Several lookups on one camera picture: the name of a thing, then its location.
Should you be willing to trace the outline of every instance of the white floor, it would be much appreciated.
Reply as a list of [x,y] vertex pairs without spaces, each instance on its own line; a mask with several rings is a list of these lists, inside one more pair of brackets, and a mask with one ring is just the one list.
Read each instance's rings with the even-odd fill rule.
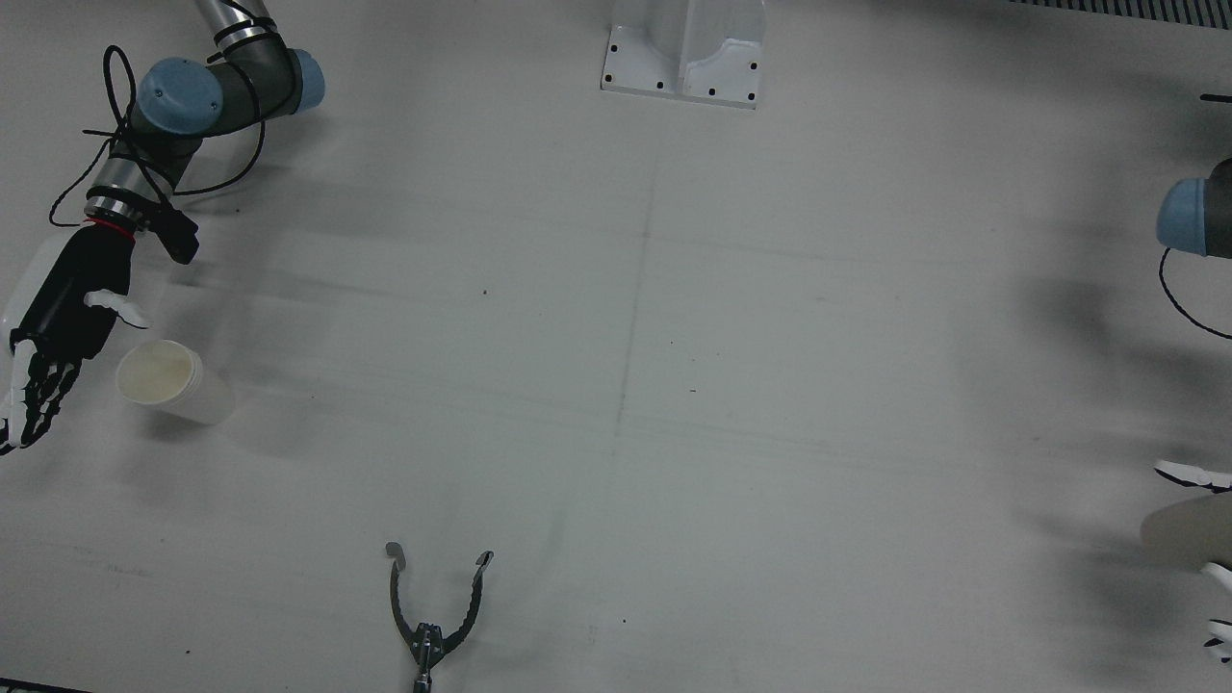
[[[0,9],[0,293],[107,127],[99,62],[190,2]],[[1143,564],[1227,469],[1232,345],[1163,297],[1173,181],[1228,155],[1227,32],[998,0],[769,1],[756,112],[599,90],[609,0],[269,0],[329,79],[139,253],[214,428],[111,385],[0,460],[0,676],[442,692],[1210,691],[1232,598]],[[243,165],[211,143],[188,185]],[[76,218],[74,195],[62,216]],[[1175,258],[1232,327],[1223,260]]]

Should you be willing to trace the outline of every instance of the black vent grille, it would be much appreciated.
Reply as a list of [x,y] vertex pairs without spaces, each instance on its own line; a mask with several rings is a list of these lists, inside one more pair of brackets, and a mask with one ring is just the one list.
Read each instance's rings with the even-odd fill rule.
[[1228,28],[1232,0],[1010,0],[1023,5],[1080,10],[1211,28]]

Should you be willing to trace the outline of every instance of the white robotic hand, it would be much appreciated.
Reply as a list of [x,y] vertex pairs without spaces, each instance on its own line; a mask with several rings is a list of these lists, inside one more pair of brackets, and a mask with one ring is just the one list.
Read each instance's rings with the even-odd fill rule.
[[[1206,488],[1212,493],[1232,491],[1232,475],[1212,472],[1194,465],[1181,465],[1159,460],[1154,466],[1156,474],[1173,483],[1185,487]],[[1209,562],[1202,566],[1202,572],[1214,577],[1232,592],[1232,570],[1217,562]],[[1223,665],[1232,663],[1232,621],[1211,619],[1207,621],[1211,639],[1206,641],[1206,651]]]
[[[1223,586],[1225,589],[1232,592],[1232,570],[1220,564],[1206,564],[1202,567],[1202,572],[1214,577]],[[1210,620],[1211,639],[1206,641],[1206,651],[1211,654],[1220,662],[1228,665],[1232,662],[1232,623],[1226,620]]]
[[34,254],[0,317],[9,371],[0,404],[0,455],[33,445],[52,425],[76,381],[120,317],[149,322],[123,296],[128,291],[133,237],[115,223],[91,219],[73,234],[48,238]]

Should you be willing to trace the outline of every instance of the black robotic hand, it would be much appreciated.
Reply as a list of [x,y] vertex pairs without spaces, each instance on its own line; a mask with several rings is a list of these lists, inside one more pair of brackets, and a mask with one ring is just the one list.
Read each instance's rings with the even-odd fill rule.
[[31,260],[0,319],[2,354],[12,356],[0,455],[47,433],[81,361],[99,354],[116,317],[148,327],[124,296],[134,243],[124,226],[90,219],[71,236],[49,238]]

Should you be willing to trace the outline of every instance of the robot finger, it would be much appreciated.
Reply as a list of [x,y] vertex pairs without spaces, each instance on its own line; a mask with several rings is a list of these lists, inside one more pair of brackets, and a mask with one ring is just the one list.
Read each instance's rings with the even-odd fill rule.
[[1202,572],[1214,577],[1225,589],[1232,592],[1232,570],[1228,570],[1227,566],[1214,562],[1206,564],[1202,566]]
[[1221,646],[1226,646],[1228,642],[1232,642],[1232,623],[1211,619],[1207,626],[1211,633],[1211,638],[1218,640]]
[[1181,465],[1168,460],[1156,462],[1154,470],[1159,476],[1180,486],[1206,488],[1214,493],[1232,490],[1232,475],[1228,474],[1212,472],[1194,465]]
[[22,439],[26,429],[31,424],[31,413],[38,411],[38,398],[34,396],[37,388],[37,374],[32,369],[38,367],[34,359],[38,350],[34,343],[26,339],[17,343],[12,353],[12,375],[9,383],[9,425],[5,441],[12,448],[22,448]]
[[1232,662],[1232,652],[1228,652],[1227,642],[1220,640],[1218,638],[1207,640],[1205,647],[1207,655],[1215,657],[1225,665]]
[[31,428],[26,445],[33,445],[52,428],[52,418],[60,413],[60,401],[73,388],[78,375],[81,372],[80,364],[57,364],[55,374],[47,381],[43,388],[43,406],[38,412],[38,418]]
[[0,404],[0,455],[7,455],[16,450],[12,445],[9,445],[9,409],[12,408],[12,402],[9,398],[9,393],[4,395],[4,403]]

